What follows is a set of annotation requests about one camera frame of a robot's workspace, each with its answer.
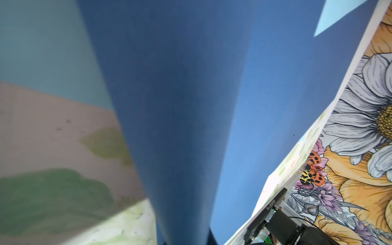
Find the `dark blue paper large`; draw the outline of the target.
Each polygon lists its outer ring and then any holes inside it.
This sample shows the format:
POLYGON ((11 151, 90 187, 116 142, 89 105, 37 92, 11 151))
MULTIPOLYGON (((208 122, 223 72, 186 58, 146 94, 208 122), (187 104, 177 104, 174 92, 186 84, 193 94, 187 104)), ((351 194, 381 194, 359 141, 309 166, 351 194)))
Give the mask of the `dark blue paper large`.
POLYGON ((328 1, 257 1, 211 231, 223 245, 251 217, 268 176, 335 98, 377 1, 317 33, 328 1))

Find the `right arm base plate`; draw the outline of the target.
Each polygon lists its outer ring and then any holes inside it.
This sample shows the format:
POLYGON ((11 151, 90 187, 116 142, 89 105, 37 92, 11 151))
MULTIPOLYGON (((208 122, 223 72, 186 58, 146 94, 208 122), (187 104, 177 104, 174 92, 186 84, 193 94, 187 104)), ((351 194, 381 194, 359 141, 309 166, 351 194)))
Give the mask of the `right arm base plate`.
POLYGON ((279 191, 246 228, 243 236, 246 245, 258 244, 263 230, 282 245, 336 245, 337 242, 317 227, 297 225, 294 217, 287 216, 281 207, 287 189, 279 191))

